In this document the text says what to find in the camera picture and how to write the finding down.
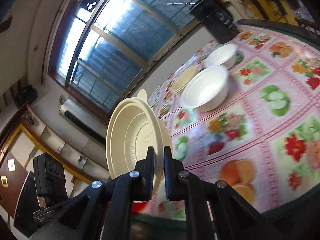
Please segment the large white paper bowl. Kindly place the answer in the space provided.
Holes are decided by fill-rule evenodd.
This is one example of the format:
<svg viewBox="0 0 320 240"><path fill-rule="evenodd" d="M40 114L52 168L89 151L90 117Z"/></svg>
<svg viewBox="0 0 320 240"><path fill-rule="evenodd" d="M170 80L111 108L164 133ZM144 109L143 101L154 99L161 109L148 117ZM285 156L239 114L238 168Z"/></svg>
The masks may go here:
<svg viewBox="0 0 320 240"><path fill-rule="evenodd" d="M193 77L180 98L184 108L208 112L219 107L228 94L228 70L225 66L206 68Z"/></svg>

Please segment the white air conditioner unit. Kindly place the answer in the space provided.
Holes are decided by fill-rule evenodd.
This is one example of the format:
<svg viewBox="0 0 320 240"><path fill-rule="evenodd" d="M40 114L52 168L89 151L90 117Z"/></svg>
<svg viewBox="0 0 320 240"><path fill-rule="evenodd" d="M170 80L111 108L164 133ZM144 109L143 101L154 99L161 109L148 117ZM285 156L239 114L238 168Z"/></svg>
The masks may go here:
<svg viewBox="0 0 320 240"><path fill-rule="evenodd" d="M77 102L67 99L59 109L59 114L101 145L106 144L107 127L98 118L83 109Z"/></svg>

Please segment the small white paper bowl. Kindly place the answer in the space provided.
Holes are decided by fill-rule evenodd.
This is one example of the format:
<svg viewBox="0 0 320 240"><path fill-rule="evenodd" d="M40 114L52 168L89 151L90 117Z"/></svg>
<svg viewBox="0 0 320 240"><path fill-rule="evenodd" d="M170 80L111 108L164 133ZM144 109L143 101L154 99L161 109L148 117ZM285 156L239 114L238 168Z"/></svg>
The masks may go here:
<svg viewBox="0 0 320 240"><path fill-rule="evenodd" d="M238 46L236 44L225 44L213 51L205 59L204 65L208 67L223 65L231 69L236 62L236 53Z"/></svg>

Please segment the beige ribbed plastic bowl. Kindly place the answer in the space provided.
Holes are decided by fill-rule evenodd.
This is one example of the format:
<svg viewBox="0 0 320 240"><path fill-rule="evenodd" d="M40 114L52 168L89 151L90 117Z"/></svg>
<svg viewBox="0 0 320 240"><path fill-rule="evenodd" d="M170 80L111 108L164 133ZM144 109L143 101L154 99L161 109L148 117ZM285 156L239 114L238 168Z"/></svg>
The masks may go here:
<svg viewBox="0 0 320 240"><path fill-rule="evenodd" d="M133 171L138 161L146 158L148 147L155 149L155 171L152 194L164 173L164 148L172 141L164 122L148 104L145 90L127 98L115 108L106 133L106 160L112 179Z"/></svg>

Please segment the large barred window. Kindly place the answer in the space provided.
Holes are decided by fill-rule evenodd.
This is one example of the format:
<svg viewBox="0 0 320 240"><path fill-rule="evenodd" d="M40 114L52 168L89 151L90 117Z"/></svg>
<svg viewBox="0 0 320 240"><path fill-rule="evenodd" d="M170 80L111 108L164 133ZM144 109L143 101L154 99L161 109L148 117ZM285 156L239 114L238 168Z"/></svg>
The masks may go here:
<svg viewBox="0 0 320 240"><path fill-rule="evenodd" d="M107 119L198 21L198 0L100 0L92 12L65 0L48 43L48 75Z"/></svg>

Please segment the red plastic object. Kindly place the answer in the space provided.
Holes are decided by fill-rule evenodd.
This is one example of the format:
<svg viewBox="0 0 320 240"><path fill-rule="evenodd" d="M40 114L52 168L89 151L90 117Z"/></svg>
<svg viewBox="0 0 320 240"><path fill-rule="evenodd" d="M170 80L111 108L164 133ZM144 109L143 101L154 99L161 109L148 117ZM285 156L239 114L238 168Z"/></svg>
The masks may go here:
<svg viewBox="0 0 320 240"><path fill-rule="evenodd" d="M134 213L143 212L148 203L149 202L133 202L133 204L132 204L132 212L134 212Z"/></svg>

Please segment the black electric kettle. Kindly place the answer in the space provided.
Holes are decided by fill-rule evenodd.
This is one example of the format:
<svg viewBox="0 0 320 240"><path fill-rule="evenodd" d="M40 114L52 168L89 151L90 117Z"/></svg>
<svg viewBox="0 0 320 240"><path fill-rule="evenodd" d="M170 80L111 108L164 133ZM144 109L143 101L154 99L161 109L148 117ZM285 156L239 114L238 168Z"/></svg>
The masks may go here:
<svg viewBox="0 0 320 240"><path fill-rule="evenodd" d="M200 21L221 44L231 41L239 33L233 16L218 0L198 0L189 9L189 14Z"/></svg>

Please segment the floral fruit pattern tablecloth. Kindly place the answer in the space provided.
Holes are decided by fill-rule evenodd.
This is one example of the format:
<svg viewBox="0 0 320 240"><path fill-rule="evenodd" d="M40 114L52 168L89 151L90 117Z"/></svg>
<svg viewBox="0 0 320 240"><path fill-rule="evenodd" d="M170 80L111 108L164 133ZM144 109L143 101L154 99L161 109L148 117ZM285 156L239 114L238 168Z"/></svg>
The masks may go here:
<svg viewBox="0 0 320 240"><path fill-rule="evenodd" d="M319 46L242 25L228 95L199 112L171 91L179 71L149 93L172 155L200 179L225 180L258 211L319 184Z"/></svg>

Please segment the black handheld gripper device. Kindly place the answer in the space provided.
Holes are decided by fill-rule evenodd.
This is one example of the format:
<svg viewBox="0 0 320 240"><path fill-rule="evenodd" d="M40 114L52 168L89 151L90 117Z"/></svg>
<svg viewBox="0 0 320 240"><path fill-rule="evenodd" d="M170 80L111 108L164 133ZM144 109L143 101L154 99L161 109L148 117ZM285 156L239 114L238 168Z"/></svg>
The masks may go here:
<svg viewBox="0 0 320 240"><path fill-rule="evenodd" d="M51 220L68 200L63 165L45 152L33 159L33 170L23 184L15 211L14 227L26 237Z"/></svg>

